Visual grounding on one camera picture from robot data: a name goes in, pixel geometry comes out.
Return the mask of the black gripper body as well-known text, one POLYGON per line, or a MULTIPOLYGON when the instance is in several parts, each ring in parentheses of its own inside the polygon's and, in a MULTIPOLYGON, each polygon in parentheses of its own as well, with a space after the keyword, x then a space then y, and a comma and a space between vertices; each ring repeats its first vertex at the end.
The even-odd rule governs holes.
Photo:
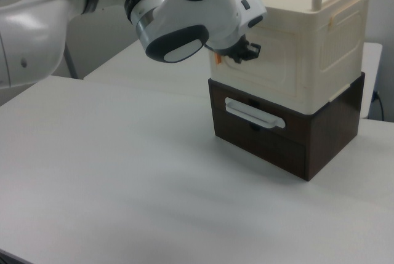
POLYGON ((247 57, 249 45, 246 38, 240 38, 236 44, 231 46, 228 50, 228 56, 234 60, 245 60, 247 57))

